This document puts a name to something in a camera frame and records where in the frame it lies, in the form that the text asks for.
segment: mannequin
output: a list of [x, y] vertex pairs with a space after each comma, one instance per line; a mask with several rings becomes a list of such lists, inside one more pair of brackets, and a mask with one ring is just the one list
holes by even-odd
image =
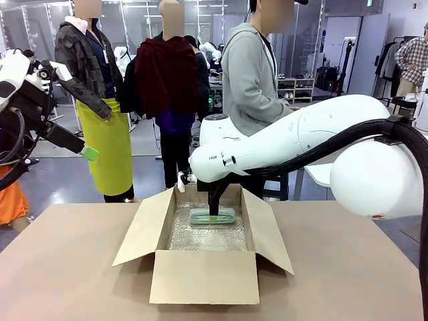
[[107, 203], [137, 202], [128, 118], [120, 113], [116, 100], [123, 84], [122, 74], [97, 22], [96, 18], [66, 17], [56, 36], [55, 58], [73, 76], [73, 84], [63, 87], [77, 100], [86, 142], [100, 153], [89, 164], [97, 190]]
[[191, 129], [197, 111], [195, 52], [183, 38], [184, 5], [163, 0], [159, 5], [163, 31], [146, 39], [137, 51], [136, 86], [147, 118], [160, 129], [165, 187], [177, 183], [179, 171], [189, 168]]

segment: door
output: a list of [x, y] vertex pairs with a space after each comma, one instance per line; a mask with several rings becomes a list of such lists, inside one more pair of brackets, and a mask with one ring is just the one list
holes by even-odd
[[387, 40], [389, 17], [390, 14], [367, 15], [362, 19], [348, 94], [373, 95], [377, 60]]

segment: orange object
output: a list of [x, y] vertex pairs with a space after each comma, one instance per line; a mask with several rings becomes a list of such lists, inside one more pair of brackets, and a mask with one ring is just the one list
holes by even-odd
[[[0, 177], [4, 177], [10, 170], [10, 166], [0, 166]], [[28, 200], [18, 181], [0, 191], [0, 225], [26, 216], [28, 211]]]

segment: table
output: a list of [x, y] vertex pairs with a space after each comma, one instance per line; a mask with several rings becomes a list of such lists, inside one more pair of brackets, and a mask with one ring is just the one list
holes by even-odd
[[333, 164], [308, 165], [297, 171], [296, 184], [294, 185], [293, 201], [299, 201], [302, 194], [302, 185], [305, 171], [320, 186], [330, 187], [330, 172]]
[[154, 256], [110, 267], [137, 207], [47, 209], [0, 253], [0, 320], [423, 319], [417, 268], [370, 219], [331, 201], [272, 203], [295, 276], [259, 258], [260, 305], [150, 305]]

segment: ceiling light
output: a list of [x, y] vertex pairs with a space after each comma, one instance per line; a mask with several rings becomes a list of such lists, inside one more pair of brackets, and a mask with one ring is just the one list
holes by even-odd
[[125, 5], [127, 8], [157, 8], [156, 5]]

